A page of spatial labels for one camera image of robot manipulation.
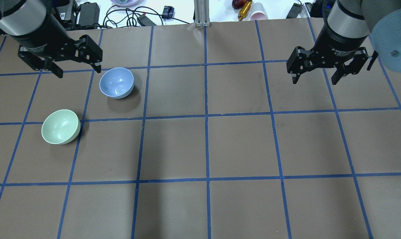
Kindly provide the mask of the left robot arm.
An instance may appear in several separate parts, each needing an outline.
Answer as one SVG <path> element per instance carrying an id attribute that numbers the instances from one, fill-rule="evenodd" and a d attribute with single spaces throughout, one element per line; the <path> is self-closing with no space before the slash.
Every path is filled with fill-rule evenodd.
<path id="1" fill-rule="evenodd" d="M 18 57 L 35 71 L 47 71 L 63 77 L 57 65 L 74 61 L 90 65 L 101 72 L 103 50 L 83 35 L 70 38 L 52 14 L 52 0 L 0 0 L 0 29 L 19 43 Z"/>

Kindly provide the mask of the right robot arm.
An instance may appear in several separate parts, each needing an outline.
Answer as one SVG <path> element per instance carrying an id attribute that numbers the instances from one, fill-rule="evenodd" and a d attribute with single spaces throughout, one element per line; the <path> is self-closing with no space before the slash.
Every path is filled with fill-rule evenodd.
<path id="1" fill-rule="evenodd" d="M 401 0 L 335 1 L 311 50 L 297 46 L 287 60 L 292 83 L 317 68 L 336 69 L 333 85 L 358 74 L 368 59 L 362 47 L 367 37 L 374 49 L 367 69 L 380 57 L 386 68 L 401 73 Z"/>

